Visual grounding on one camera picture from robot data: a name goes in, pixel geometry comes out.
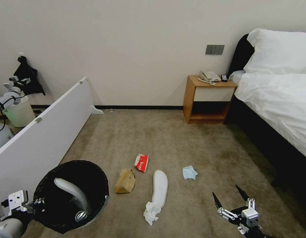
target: carpet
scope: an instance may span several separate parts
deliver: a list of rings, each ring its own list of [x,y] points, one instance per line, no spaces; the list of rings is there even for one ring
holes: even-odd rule
[[[149,155],[145,173],[133,167],[138,153]],[[217,214],[212,192],[225,209],[245,205],[235,185],[256,199],[263,232],[276,237],[306,237],[306,211],[296,197],[270,182],[271,164],[236,125],[187,124],[178,110],[106,110],[91,115],[62,160],[89,160],[109,180],[110,200],[89,226],[58,234],[32,221],[24,237],[242,237],[237,226]],[[192,165],[196,180],[185,180]],[[115,194],[122,169],[133,169],[130,194]],[[168,177],[166,204],[150,227],[143,217],[151,201],[153,173]]]

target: white tissue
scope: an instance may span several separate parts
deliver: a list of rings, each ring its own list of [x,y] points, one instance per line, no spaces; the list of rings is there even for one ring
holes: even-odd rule
[[[151,203],[148,202],[145,205],[145,211],[143,213],[143,216],[145,217],[145,220],[147,223],[149,223],[150,226],[152,226],[153,221],[156,221],[158,217],[156,215],[161,212],[161,207],[157,203]]]
[[[196,175],[198,173],[194,170],[194,168],[190,165],[183,168],[183,176],[184,179],[196,179]]]

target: wooden nightstand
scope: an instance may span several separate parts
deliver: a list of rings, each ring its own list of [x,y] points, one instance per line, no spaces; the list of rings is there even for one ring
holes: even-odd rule
[[[211,86],[198,77],[187,78],[183,107],[187,123],[224,123],[237,85],[228,80]]]

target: black trash can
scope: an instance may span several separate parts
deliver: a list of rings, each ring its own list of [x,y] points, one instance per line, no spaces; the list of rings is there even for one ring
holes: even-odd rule
[[[75,215],[80,210],[70,202],[73,195],[58,188],[55,178],[64,179],[79,187],[87,197],[91,214],[77,222]],[[57,166],[44,176],[34,193],[34,201],[44,198],[42,211],[36,211],[34,220],[61,234],[91,222],[104,208],[109,199],[108,180],[102,169],[85,160],[73,160]]]

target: white board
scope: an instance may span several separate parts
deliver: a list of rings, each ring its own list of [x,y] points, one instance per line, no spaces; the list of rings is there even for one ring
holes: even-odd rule
[[[0,202],[21,189],[33,199],[40,180],[60,163],[88,120],[92,105],[83,78],[0,148]]]

